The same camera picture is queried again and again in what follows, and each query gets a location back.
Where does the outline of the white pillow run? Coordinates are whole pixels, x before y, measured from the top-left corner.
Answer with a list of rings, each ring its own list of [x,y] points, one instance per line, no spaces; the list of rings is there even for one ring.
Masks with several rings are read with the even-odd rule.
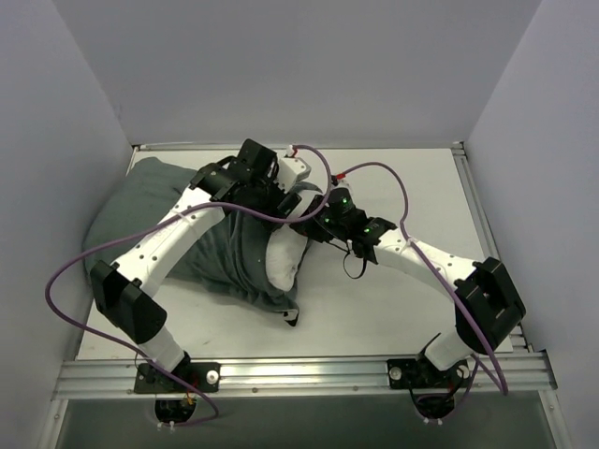
[[[308,239],[288,225],[283,225],[270,235],[265,270],[273,287],[285,292],[292,289],[307,246]]]

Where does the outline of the zebra and grey plush pillowcase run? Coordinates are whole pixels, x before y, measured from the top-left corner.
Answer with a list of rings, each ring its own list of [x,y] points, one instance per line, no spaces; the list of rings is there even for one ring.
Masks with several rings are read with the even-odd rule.
[[[104,245],[157,224],[174,207],[194,174],[190,168],[155,157],[134,165],[83,240],[83,250],[99,249],[85,259],[85,268],[92,269],[99,260],[112,262],[130,250],[129,243],[111,248]],[[285,292],[273,287],[266,275],[266,248],[275,230],[269,231],[250,215],[232,211],[197,240],[168,275],[278,313],[294,325],[300,312],[297,276],[292,289]]]

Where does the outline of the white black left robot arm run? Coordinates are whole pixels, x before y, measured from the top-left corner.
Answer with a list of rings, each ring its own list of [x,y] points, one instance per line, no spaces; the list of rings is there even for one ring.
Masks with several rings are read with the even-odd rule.
[[[247,292],[249,275],[263,276],[278,292],[273,312],[291,326],[298,321],[300,309],[286,296],[295,280],[277,278],[268,254],[290,248],[289,270],[297,271],[308,240],[291,226],[309,215],[310,201],[321,193],[308,187],[310,172],[293,153],[280,157],[247,139],[237,155],[190,176],[168,202],[161,221],[134,235],[131,249],[92,266],[97,309],[156,365],[155,381],[166,391],[187,385],[188,355],[167,328],[166,310],[153,297],[188,253],[194,255],[201,279],[218,272],[214,279],[219,286]]]

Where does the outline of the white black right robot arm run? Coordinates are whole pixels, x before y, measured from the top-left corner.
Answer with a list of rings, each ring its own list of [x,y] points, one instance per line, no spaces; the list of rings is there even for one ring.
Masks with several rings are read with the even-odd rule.
[[[423,384],[438,385],[473,353],[494,352],[524,318],[526,308],[500,260],[458,257],[406,237],[391,221],[357,208],[345,187],[328,196],[304,190],[293,198],[290,216],[299,234],[319,243],[342,241],[363,263],[397,269],[453,301],[453,329],[435,336],[415,364]]]

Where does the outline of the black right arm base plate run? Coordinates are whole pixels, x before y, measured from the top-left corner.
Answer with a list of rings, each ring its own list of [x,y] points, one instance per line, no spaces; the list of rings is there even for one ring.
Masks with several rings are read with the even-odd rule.
[[[445,389],[461,387],[470,379],[465,359],[446,370],[438,370],[427,358],[391,358],[387,360],[389,387],[394,390]]]

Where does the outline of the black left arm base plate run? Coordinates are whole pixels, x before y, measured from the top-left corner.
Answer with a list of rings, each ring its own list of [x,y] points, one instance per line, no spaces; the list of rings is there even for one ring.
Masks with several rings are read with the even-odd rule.
[[[219,390],[221,365],[214,361],[187,362],[176,368],[170,376],[148,363],[137,367],[133,387],[135,394],[165,395],[190,392],[188,385],[202,393]]]

